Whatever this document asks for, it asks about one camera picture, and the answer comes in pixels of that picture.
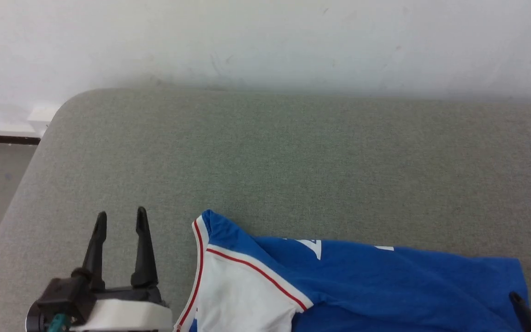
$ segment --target white number print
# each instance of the white number print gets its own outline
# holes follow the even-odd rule
[[[317,259],[321,260],[321,240],[295,240],[300,242],[301,244],[304,244],[306,248],[309,248],[314,252]]]

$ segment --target blue jersey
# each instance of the blue jersey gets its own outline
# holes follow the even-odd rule
[[[513,258],[331,240],[253,237],[206,210],[177,331],[520,332]]]

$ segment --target teal cable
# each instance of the teal cable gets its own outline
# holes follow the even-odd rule
[[[71,321],[65,314],[56,314],[48,326],[48,332],[65,332],[71,327]]]

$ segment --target white baseboard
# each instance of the white baseboard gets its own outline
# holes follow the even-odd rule
[[[41,137],[28,123],[6,124],[0,122],[0,136]]]
[[[34,107],[28,116],[28,123],[34,131],[42,138],[59,107]]]
[[[59,107],[35,107],[25,123],[0,122],[0,136],[42,138]]]

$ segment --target gray fabric cushion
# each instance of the gray fabric cushion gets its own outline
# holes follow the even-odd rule
[[[531,291],[531,106],[94,90],[69,100],[0,227],[0,331],[109,216],[104,277],[127,285],[137,206],[179,315],[206,208],[253,235],[516,256]]]

